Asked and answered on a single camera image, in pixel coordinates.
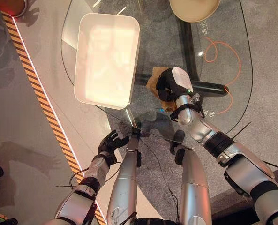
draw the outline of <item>black cable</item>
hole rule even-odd
[[[263,162],[266,163],[266,164],[268,164],[268,165],[271,165],[271,166],[274,166],[274,167],[278,168],[278,165],[274,165],[274,164],[269,163],[269,162],[266,162],[266,161],[264,161],[264,160],[263,160]]]
[[[70,180],[69,180],[69,185],[70,185],[71,189],[73,189],[73,187],[74,187],[74,186],[72,185],[72,179],[73,179],[76,175],[78,175],[78,174],[80,174],[80,173],[82,173],[82,172],[84,172],[84,171],[87,171],[88,169],[89,169],[89,167],[88,167],[88,168],[85,168],[84,170],[81,170],[81,171],[78,171],[78,172],[72,174],[72,176],[70,177]]]
[[[241,133],[251,122],[249,122],[245,127],[243,127],[235,136],[233,136],[231,139],[233,140],[236,136],[238,136],[239,133]]]
[[[167,187],[168,187],[168,190],[169,190],[169,193],[174,201],[174,204],[175,204],[175,207],[176,207],[176,212],[177,212],[177,217],[176,217],[176,221],[178,222],[178,224],[180,224],[180,216],[179,216],[179,213],[178,213],[178,199],[177,197],[175,196],[175,194],[173,193],[173,191],[170,189],[169,187],[169,184],[167,182],[167,180],[165,179],[165,176],[164,176],[164,172],[163,172],[163,169],[162,169],[162,166],[161,166],[161,163],[157,157],[157,155],[152,151],[152,149],[140,138],[141,142],[148,148],[148,150],[154,155],[154,157],[157,159],[157,162],[158,162],[158,166],[161,170],[161,173],[162,173],[162,177],[163,177],[163,180],[164,182],[166,183]]]
[[[69,185],[56,185],[56,187],[70,187]]]
[[[115,176],[116,173],[118,173],[119,169],[121,168],[122,162],[117,162],[117,163],[120,164],[118,170],[117,170],[109,179],[107,179],[107,180],[105,181],[105,183],[108,182],[111,178],[113,178],[113,176]],[[78,175],[78,174],[80,174],[80,173],[82,173],[82,172],[84,172],[84,171],[87,171],[88,169],[89,169],[89,168],[86,168],[86,169],[84,169],[84,170],[81,170],[81,171],[78,171],[78,172],[72,174],[72,176],[70,177],[70,180],[69,180],[69,186],[68,186],[68,185],[57,185],[57,187],[70,187],[71,189],[73,189],[74,186],[72,185],[72,179],[73,179],[76,175]]]
[[[132,214],[130,214],[129,217],[127,217],[123,222],[121,222],[119,225],[124,225],[127,221],[129,221],[132,217],[136,216],[137,213],[133,212]]]
[[[107,182],[108,182],[113,176],[115,176],[116,173],[118,173],[118,171],[120,170],[121,165],[122,165],[122,162],[117,162],[117,163],[120,163],[120,166],[119,166],[118,170],[117,170],[109,179],[107,179],[107,180],[105,181],[105,183],[107,183]]]

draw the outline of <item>robotic hand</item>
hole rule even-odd
[[[161,100],[174,101],[177,105],[171,119],[186,126],[191,136],[222,167],[227,167],[225,179],[238,194],[252,198],[262,224],[278,225],[278,183],[272,170],[248,148],[204,119],[199,95],[194,95],[189,75],[178,67],[168,69],[156,87]],[[180,218],[181,224],[188,224],[185,220],[188,217],[180,215]]]
[[[55,219],[45,225],[89,225],[94,218],[94,201],[111,165],[117,162],[114,151],[126,145],[129,137],[120,139],[116,130],[109,133],[100,143],[98,154],[93,158],[83,180],[59,205]]]

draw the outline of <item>silver cylinder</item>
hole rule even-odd
[[[209,186],[200,159],[186,149],[182,165],[180,224],[211,225]]]
[[[136,211],[138,142],[138,139],[133,137],[127,145],[128,151],[114,183],[107,209],[106,220],[109,225],[119,225]],[[134,218],[131,218],[125,225],[129,225],[133,220]]]

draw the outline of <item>beige bowl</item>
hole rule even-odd
[[[205,20],[218,8],[220,0],[170,0],[174,14],[188,23]]]

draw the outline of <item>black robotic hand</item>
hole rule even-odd
[[[108,166],[111,166],[117,162],[117,158],[114,154],[115,150],[126,145],[129,141],[128,136],[122,139],[117,136],[117,131],[113,130],[101,141],[98,147],[98,155],[96,157],[103,157],[106,160]]]
[[[183,69],[174,67],[165,70],[158,79],[156,89],[162,101],[175,101],[179,96],[193,92],[189,75]]]

